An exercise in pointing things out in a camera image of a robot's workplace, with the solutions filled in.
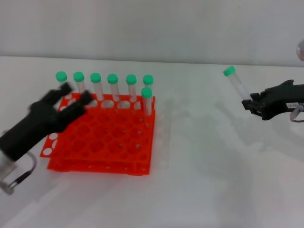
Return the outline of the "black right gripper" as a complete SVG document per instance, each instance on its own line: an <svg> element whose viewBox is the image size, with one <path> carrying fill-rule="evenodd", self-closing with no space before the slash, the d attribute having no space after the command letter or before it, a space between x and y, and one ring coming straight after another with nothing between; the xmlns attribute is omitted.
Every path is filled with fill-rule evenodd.
<svg viewBox="0 0 304 228"><path fill-rule="evenodd" d="M245 110L256 116L262 115L262 120L287 112L292 112L304 103L304 85L294 85L293 80L287 80L280 85L265 89L263 92L250 94L251 100L243 100Z"/></svg>

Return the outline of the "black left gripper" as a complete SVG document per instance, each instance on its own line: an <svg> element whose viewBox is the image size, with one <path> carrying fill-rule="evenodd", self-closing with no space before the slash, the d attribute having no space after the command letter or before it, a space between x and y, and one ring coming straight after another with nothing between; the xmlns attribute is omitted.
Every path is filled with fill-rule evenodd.
<svg viewBox="0 0 304 228"><path fill-rule="evenodd" d="M12 161L19 160L44 137L63 132L68 124L86 113L85 106L93 101L84 91L78 100L58 112L54 105L73 91L68 82L47 92L44 98L29 107L29 113L0 137L0 150Z"/></svg>

